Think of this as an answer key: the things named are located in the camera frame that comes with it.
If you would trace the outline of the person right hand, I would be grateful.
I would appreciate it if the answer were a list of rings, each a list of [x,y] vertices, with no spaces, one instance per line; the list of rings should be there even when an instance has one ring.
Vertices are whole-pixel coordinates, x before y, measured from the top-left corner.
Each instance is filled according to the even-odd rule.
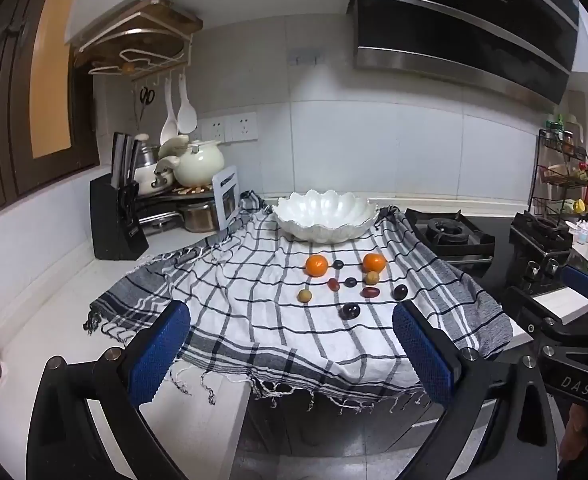
[[[588,408],[571,405],[565,434],[559,445],[559,458],[557,478],[588,478]]]

